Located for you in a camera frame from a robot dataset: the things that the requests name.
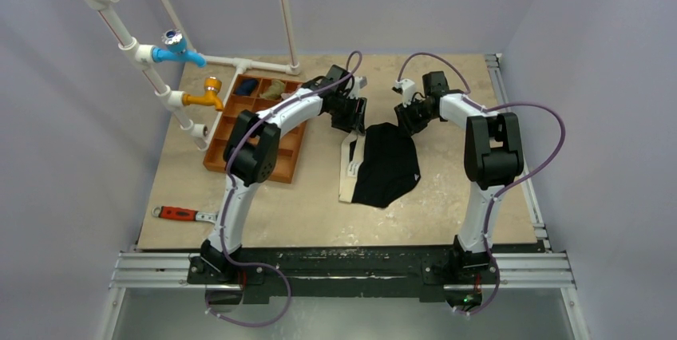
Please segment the black underwear white waistband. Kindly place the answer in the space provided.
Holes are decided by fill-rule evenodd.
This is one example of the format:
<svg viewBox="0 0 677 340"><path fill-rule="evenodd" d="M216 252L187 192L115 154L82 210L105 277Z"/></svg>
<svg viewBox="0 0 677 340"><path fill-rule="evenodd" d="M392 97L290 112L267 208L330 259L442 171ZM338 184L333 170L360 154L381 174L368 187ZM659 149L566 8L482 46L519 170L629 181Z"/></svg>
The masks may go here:
<svg viewBox="0 0 677 340"><path fill-rule="evenodd" d="M421 179L414 141L391 123L350 133L340 149L338 200L387 208Z"/></svg>

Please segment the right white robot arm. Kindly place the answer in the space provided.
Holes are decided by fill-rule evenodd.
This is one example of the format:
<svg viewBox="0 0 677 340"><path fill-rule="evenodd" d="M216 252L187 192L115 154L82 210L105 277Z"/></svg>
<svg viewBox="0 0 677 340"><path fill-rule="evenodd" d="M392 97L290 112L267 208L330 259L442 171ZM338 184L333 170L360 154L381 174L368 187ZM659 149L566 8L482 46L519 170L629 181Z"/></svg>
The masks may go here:
<svg viewBox="0 0 677 340"><path fill-rule="evenodd" d="M453 122L465 132L463 168L471 189L455 239L461 252L450 257L448 270L454 279L466 282L480 269L474 254L484 254L493 245L495 213L503 194L524 170L519 121L515 113L489 111L463 91L450 89L442 71L427 73L422 80L421 98L410 79L395 82L393 91L402 96L402 103L394 111L405 136L421 132L435 119Z"/></svg>

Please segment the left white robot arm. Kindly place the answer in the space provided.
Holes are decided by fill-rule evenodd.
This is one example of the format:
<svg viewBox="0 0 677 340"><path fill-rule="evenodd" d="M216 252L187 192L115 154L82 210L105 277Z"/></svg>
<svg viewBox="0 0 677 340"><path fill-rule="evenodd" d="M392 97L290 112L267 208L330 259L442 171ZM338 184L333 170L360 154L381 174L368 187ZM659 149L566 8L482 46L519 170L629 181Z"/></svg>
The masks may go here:
<svg viewBox="0 0 677 340"><path fill-rule="evenodd" d="M212 233L203 241L200 260L218 283L229 283L247 262L232 254L242 246L243 226L259 186L275 169L281 138L302 123L324 113L354 113L345 94L354 85L354 71L331 66L324 76L301 85L286 100L263 111L243 111L224 150L224 198Z"/></svg>

